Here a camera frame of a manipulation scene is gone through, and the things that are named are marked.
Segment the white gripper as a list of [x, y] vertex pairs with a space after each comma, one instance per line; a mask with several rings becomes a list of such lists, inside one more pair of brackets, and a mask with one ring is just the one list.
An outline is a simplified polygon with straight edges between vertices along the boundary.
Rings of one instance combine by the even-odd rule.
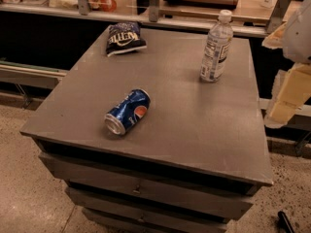
[[311, 97], [311, 0], [303, 0], [288, 22], [265, 37], [261, 45], [271, 50], [283, 48], [286, 58], [299, 62], [288, 71], [279, 70], [274, 79], [264, 125], [280, 128]]

